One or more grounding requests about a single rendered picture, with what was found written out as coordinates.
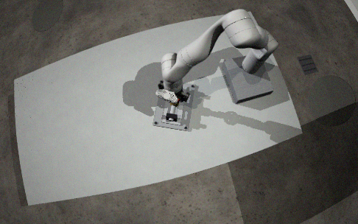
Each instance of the dark circular stain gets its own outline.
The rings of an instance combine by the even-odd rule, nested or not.
[[[317,121],[326,126],[347,122],[356,108],[353,88],[342,78],[325,76],[309,92],[309,107]]]
[[[32,25],[36,31],[44,32],[53,27],[63,11],[63,0],[43,0],[35,9]]]

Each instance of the metal plate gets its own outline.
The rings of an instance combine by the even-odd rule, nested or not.
[[[170,112],[171,105],[164,99],[158,98],[158,103],[154,113],[154,126],[168,127],[185,131],[189,130],[190,117],[192,115],[192,104],[197,86],[189,85],[185,88],[184,85],[183,89],[185,92],[189,93],[189,98],[186,102],[181,102],[179,106],[176,107],[175,113],[178,115],[178,120],[176,122],[166,120],[166,114]]]

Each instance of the dark floor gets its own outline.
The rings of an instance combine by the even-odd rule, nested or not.
[[[343,0],[65,0],[60,19],[43,32],[32,25],[39,4],[0,1],[0,223],[301,223],[315,215],[320,223],[358,223],[357,212],[331,221],[319,214],[357,191],[357,107],[315,120],[308,100],[316,80],[336,76],[357,101],[358,23]],[[12,141],[14,79],[126,35],[239,8],[251,11],[280,44],[274,56],[302,135],[171,181],[26,206]],[[297,57],[304,55],[318,72],[303,73]],[[347,114],[347,122],[329,125]]]

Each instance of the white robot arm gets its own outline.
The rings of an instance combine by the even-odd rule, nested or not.
[[[224,31],[236,48],[251,48],[242,62],[242,69],[251,74],[255,73],[278,47],[275,38],[256,24],[246,10],[234,10],[221,17],[198,39],[178,53],[169,53],[162,57],[164,91],[169,91],[172,95],[182,92],[184,76],[193,66],[210,55],[215,42]]]

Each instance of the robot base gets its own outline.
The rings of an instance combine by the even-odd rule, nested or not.
[[[175,114],[170,113],[172,105],[164,99],[158,98],[158,104],[154,113],[154,126],[168,127],[177,130],[189,130],[190,117],[192,115],[192,104],[194,99],[194,91],[197,87],[190,85],[185,92],[189,93],[186,102],[180,102],[175,109]]]
[[[245,57],[237,57],[220,63],[222,74],[234,103],[241,103],[273,92],[268,71],[265,66],[249,74],[240,68]]]

